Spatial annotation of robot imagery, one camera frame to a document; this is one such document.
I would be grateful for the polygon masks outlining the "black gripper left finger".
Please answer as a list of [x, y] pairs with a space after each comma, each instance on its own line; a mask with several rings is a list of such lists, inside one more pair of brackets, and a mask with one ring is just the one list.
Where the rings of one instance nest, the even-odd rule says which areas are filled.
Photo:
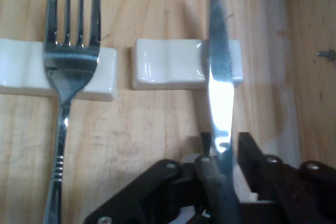
[[162, 159], [90, 213], [84, 223], [170, 223], [191, 207], [187, 223], [214, 223], [195, 163]]

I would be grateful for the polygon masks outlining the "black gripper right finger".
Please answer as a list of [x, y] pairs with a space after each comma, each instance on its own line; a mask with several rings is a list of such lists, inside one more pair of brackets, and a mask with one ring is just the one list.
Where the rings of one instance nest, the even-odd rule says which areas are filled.
[[264, 154], [248, 132], [238, 135], [238, 163], [258, 196], [240, 205], [243, 223], [335, 223], [335, 168], [318, 161], [294, 168]]

